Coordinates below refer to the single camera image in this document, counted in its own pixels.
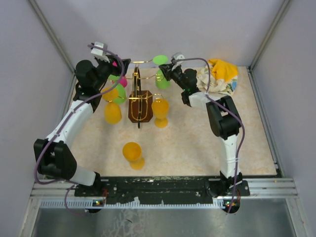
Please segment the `yellow patterned cloth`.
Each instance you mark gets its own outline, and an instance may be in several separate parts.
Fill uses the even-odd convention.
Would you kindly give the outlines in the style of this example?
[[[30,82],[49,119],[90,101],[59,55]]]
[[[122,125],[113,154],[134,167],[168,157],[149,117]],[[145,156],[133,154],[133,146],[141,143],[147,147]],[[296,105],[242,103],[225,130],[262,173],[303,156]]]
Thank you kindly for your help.
[[[197,86],[209,93],[232,96],[237,87],[238,67],[221,59],[209,59],[208,65],[197,73]]]

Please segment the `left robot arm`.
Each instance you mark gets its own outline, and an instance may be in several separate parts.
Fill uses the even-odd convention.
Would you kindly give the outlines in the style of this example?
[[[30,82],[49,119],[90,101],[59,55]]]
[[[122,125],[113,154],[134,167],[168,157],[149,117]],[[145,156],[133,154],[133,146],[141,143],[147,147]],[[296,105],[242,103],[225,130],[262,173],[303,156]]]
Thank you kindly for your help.
[[[92,196],[103,190],[100,174],[78,165],[70,147],[85,122],[96,111],[101,101],[101,90],[109,76],[125,76],[130,59],[118,60],[109,56],[107,60],[95,57],[97,66],[89,60],[76,65],[77,83],[71,106],[57,127],[45,139],[34,142],[36,166],[34,178],[39,184],[38,174],[52,177],[54,181],[65,180],[85,186]]]

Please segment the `orange wine glass front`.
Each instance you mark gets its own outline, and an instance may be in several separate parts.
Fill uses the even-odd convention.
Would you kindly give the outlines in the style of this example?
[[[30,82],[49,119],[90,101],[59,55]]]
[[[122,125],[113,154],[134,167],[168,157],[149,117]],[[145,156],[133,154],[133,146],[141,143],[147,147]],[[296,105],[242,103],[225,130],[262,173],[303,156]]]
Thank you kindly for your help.
[[[132,169],[140,170],[144,167],[145,160],[139,144],[135,142],[126,143],[122,149],[122,154]]]

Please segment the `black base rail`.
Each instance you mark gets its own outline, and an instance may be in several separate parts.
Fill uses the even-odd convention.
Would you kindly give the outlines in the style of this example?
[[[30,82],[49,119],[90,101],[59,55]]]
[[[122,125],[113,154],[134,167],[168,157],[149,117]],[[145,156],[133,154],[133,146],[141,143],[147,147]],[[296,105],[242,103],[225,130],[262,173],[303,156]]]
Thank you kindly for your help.
[[[96,198],[93,206],[142,204],[212,204],[223,197],[224,209],[234,213],[241,197],[250,196],[248,182],[226,180],[219,176],[152,176],[152,177],[101,177],[93,186],[78,185],[75,197]]]

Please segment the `pink wine glass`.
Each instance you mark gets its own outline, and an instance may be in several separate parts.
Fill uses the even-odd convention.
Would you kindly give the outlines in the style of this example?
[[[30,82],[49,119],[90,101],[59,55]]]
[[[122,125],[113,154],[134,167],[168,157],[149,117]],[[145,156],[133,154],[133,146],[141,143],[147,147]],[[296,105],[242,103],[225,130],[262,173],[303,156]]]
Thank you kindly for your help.
[[[123,77],[122,77],[122,79],[120,80],[120,84],[121,84],[124,88],[127,87],[127,79],[126,79],[126,76],[123,76]]]

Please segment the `orange wine glass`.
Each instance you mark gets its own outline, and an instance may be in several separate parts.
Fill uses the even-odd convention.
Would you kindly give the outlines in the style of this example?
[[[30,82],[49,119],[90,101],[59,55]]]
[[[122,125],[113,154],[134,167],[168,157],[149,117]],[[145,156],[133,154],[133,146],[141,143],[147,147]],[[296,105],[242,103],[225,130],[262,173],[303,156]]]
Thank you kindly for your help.
[[[162,98],[156,98],[152,103],[152,110],[155,116],[154,124],[158,128],[164,128],[168,125],[169,103]]]
[[[140,170],[144,167],[145,160],[139,144],[135,142],[126,143],[122,149],[122,154],[132,169]]]
[[[109,124],[116,124],[122,119],[120,106],[114,101],[118,96],[116,88],[102,95],[102,99],[107,102],[104,107],[104,119]]]

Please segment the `green wine glass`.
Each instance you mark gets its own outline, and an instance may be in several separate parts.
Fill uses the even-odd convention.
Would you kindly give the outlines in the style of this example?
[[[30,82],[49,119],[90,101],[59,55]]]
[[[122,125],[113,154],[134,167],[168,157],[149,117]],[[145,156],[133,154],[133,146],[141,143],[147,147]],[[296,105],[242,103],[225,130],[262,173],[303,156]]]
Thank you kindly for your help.
[[[153,63],[159,66],[167,62],[168,57],[165,55],[157,55],[153,58]],[[166,80],[161,69],[156,72],[156,87],[158,89],[167,89],[170,87],[170,82]]]
[[[109,76],[109,80],[112,82],[112,84],[116,83],[118,79],[119,79],[119,76],[114,76],[114,75]],[[120,82],[116,86],[116,89],[118,91],[118,97],[114,100],[114,102],[120,105],[126,101],[126,92],[125,92],[125,88],[120,84]]]

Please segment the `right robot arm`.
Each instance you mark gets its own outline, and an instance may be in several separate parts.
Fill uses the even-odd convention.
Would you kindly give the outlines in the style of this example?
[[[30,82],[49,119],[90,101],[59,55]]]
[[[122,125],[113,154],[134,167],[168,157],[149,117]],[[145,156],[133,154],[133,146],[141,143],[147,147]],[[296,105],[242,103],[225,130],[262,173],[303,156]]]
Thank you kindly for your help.
[[[220,180],[207,187],[213,196],[232,195],[242,182],[242,173],[238,166],[237,140],[241,119],[231,96],[213,98],[202,92],[197,86],[197,71],[182,70],[181,66],[163,64],[159,66],[167,81],[173,80],[182,90],[182,101],[190,107],[207,111],[213,134],[220,138],[223,155],[220,159]]]

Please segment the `green wine glass front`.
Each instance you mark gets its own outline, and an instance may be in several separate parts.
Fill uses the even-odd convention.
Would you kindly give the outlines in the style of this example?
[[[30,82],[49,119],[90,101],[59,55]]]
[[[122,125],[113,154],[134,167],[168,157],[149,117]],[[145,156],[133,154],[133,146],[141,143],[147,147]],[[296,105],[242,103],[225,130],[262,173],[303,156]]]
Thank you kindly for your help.
[[[168,57],[165,55],[157,55],[153,58],[153,63],[159,66],[167,62]],[[156,72],[156,87],[158,89],[167,89],[170,87],[170,82],[166,80],[161,69]]]

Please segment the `gold wine glass rack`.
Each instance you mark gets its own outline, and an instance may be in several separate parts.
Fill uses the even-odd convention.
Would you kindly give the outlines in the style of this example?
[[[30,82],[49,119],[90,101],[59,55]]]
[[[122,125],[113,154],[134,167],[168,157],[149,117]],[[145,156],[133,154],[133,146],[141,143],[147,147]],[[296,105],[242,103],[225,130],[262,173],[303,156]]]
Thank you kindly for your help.
[[[131,61],[134,64],[134,70],[132,73],[132,90],[128,99],[128,118],[134,124],[137,124],[137,128],[141,129],[143,123],[149,122],[153,118],[152,103],[155,98],[158,98],[158,102],[161,102],[164,97],[160,93],[151,93],[149,90],[142,90],[141,82],[143,80],[155,79],[159,74],[155,73],[149,77],[141,77],[140,65],[152,62],[148,61]]]

